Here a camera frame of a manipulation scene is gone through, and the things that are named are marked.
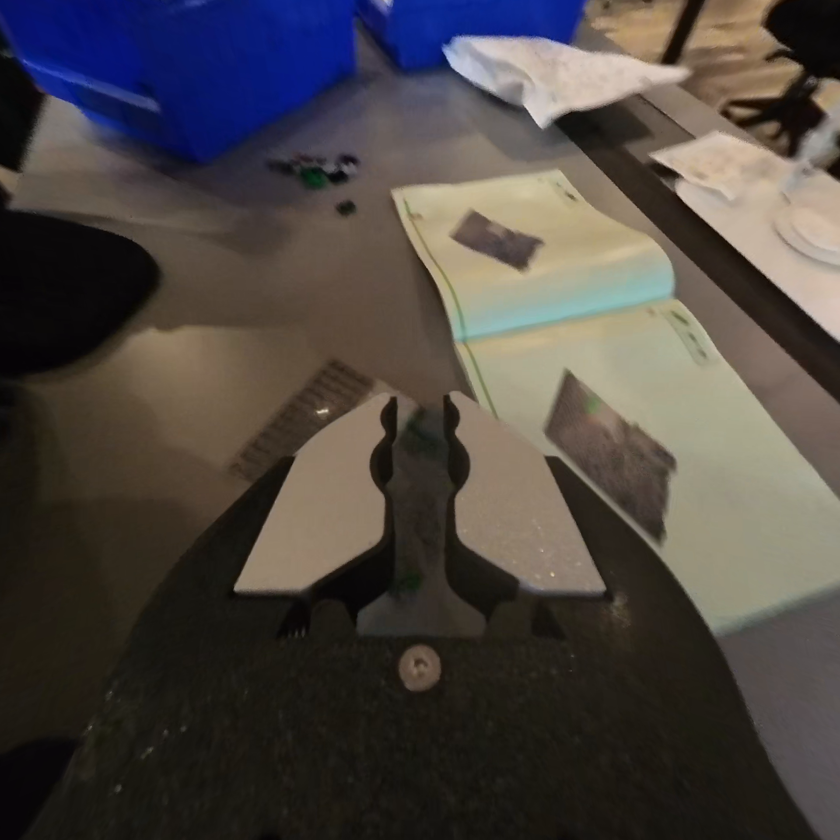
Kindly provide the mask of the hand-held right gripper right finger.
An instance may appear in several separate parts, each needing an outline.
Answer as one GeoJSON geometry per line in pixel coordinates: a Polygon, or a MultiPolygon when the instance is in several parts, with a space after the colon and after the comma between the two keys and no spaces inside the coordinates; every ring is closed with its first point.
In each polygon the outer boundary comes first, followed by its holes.
{"type": "Polygon", "coordinates": [[[454,484],[455,547],[478,571],[451,565],[447,577],[487,582],[489,599],[519,592],[542,597],[601,597],[606,585],[542,452],[462,392],[444,401],[454,484]]]}

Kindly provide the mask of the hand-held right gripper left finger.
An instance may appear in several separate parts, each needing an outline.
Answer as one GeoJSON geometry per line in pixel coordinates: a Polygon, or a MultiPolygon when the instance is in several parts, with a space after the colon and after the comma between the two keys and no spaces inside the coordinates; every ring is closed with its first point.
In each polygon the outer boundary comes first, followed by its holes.
{"type": "Polygon", "coordinates": [[[375,394],[299,449],[235,594],[311,594],[384,545],[397,415],[393,395],[375,394]]]}

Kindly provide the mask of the grey studded baseplate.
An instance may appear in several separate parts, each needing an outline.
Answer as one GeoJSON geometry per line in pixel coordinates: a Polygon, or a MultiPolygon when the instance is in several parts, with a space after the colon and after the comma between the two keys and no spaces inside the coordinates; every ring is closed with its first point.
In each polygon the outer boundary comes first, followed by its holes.
{"type": "Polygon", "coordinates": [[[395,517],[395,575],[387,593],[360,612],[358,627],[363,635],[477,637],[484,618],[445,579],[445,520],[452,486],[440,409],[418,405],[383,381],[330,360],[286,395],[228,470],[255,482],[323,427],[381,393],[397,400],[388,483],[395,517]]]}

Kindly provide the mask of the instruction booklet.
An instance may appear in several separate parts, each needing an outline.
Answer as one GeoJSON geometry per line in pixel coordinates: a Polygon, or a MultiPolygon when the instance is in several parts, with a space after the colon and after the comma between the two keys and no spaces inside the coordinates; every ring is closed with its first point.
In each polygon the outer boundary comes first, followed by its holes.
{"type": "Polygon", "coordinates": [[[477,402],[572,468],[713,631],[838,592],[837,495],[677,300],[659,243],[561,170],[392,199],[477,402]]]}

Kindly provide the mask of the grey desk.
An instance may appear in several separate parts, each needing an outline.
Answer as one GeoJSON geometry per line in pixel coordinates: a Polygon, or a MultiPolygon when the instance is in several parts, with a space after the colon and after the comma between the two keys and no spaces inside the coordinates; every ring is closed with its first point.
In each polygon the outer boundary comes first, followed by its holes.
{"type": "MultiPolygon", "coordinates": [[[[104,585],[150,599],[28,836],[838,838],[838,770],[816,777],[838,759],[838,591],[715,632],[547,455],[605,594],[452,589],[451,565],[478,566],[455,547],[445,399],[477,399],[392,189],[561,170],[660,244],[677,300],[811,466],[817,422],[838,447],[838,342],[624,149],[625,117],[545,133],[451,70],[406,76],[362,52],[361,79],[214,164],[125,146],[127,170],[98,161],[71,188],[113,188],[94,227],[162,278],[130,330],[35,383],[65,434],[27,488],[67,501],[81,481],[50,536],[76,607],[104,585]],[[297,153],[361,166],[320,190],[265,166],[297,153]],[[332,360],[441,410],[445,579],[479,636],[361,633],[395,575],[389,488],[372,556],[311,594],[235,594],[294,455],[252,483],[228,469],[332,360]]],[[[837,495],[838,453],[814,469],[837,495]]]]}

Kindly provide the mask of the blue storage bin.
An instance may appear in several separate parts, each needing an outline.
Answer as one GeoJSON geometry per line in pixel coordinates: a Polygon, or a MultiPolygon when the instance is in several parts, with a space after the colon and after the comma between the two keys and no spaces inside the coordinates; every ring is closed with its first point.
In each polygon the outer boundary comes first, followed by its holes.
{"type": "Polygon", "coordinates": [[[50,96],[207,163],[355,69],[345,1],[2,1],[2,30],[50,96]]]}
{"type": "Polygon", "coordinates": [[[585,1],[357,1],[355,13],[399,69],[445,63],[443,47],[459,36],[539,37],[569,44],[585,1]]]}

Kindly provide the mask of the pile of small bricks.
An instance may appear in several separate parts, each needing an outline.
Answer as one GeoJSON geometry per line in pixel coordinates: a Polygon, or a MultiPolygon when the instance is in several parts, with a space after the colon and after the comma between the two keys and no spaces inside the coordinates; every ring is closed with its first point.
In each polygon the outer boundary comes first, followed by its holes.
{"type": "Polygon", "coordinates": [[[327,157],[297,153],[271,157],[265,166],[269,172],[294,179],[307,189],[320,190],[353,180],[361,167],[361,160],[354,154],[327,157]]]}

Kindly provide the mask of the white tray with clear dish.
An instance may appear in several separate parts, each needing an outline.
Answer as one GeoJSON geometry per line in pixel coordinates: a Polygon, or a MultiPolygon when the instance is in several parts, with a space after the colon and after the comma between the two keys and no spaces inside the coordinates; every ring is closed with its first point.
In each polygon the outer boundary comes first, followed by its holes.
{"type": "MultiPolygon", "coordinates": [[[[780,183],[761,181],[738,201],[678,179],[677,196],[832,339],[839,340],[839,268],[800,255],[774,231],[773,216],[784,206],[780,183]]],[[[839,184],[814,171],[794,193],[797,203],[839,223],[839,184]]]]}

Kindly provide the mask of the folded printed leaflet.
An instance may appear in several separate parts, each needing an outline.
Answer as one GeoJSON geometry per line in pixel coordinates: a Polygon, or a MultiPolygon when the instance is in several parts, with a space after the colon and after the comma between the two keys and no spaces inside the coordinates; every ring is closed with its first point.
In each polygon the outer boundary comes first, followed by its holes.
{"type": "Polygon", "coordinates": [[[771,150],[720,131],[651,152],[649,157],[684,182],[716,193],[729,203],[761,181],[782,180],[790,170],[788,161],[771,150]]]}

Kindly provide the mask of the clear round dome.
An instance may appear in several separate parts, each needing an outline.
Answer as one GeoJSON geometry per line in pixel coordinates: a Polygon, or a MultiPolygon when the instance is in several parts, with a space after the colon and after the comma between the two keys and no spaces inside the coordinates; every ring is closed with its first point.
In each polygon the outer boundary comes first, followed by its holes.
{"type": "Polygon", "coordinates": [[[780,183],[784,206],[773,216],[776,234],[794,251],[825,265],[839,267],[839,227],[816,209],[797,203],[795,192],[808,176],[810,166],[796,167],[780,183]]]}

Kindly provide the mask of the white printed paper bag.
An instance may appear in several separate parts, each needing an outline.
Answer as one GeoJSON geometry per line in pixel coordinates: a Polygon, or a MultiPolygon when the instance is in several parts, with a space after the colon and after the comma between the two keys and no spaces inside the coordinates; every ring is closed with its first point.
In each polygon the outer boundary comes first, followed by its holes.
{"type": "Polygon", "coordinates": [[[455,73],[523,109],[542,130],[572,112],[678,85],[691,73],[683,66],[650,64],[546,38],[459,36],[443,46],[443,55],[455,73]]]}

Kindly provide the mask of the black office chair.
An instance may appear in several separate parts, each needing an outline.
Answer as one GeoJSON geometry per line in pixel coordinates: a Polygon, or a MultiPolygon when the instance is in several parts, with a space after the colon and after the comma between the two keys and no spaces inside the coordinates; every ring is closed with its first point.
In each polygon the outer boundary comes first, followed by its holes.
{"type": "Polygon", "coordinates": [[[764,60],[788,60],[798,71],[780,95],[731,99],[720,114],[742,130],[774,123],[771,139],[783,140],[783,156],[791,158],[826,116],[814,100],[818,89],[825,81],[839,80],[839,2],[776,2],[762,27],[777,43],[764,60]]]}

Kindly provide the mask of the black table leg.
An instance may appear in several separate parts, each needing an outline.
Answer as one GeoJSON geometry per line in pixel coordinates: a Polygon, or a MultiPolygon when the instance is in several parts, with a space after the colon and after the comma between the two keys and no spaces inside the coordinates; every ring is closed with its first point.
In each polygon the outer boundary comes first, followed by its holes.
{"type": "Polygon", "coordinates": [[[659,60],[662,65],[673,66],[679,63],[706,3],[703,0],[684,2],[659,60]]]}

